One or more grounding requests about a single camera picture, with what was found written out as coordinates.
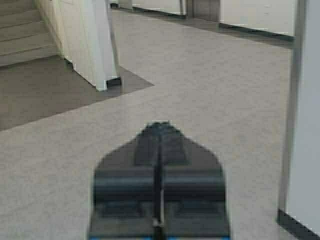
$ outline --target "staircase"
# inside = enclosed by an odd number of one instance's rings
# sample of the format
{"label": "staircase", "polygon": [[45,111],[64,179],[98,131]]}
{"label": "staircase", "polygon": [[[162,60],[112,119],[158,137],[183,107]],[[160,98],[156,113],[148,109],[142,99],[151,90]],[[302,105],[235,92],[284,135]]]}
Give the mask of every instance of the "staircase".
{"label": "staircase", "polygon": [[0,67],[57,54],[33,0],[0,0]]}

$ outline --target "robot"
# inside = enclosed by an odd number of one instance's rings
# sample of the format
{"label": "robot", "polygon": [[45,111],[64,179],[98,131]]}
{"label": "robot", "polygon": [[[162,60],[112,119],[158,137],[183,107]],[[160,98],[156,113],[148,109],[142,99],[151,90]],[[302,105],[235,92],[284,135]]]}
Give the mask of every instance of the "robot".
{"label": "robot", "polygon": [[148,125],[95,169],[89,240],[230,240],[226,184],[209,150]]}

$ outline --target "door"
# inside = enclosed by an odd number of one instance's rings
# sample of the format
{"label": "door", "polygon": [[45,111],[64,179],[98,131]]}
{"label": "door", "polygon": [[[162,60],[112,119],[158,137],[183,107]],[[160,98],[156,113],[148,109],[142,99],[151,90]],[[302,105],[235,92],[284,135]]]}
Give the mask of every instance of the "door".
{"label": "door", "polygon": [[193,0],[193,14],[196,19],[218,23],[220,20],[220,0]]}
{"label": "door", "polygon": [[193,0],[193,12],[196,19],[211,21],[211,0]]}

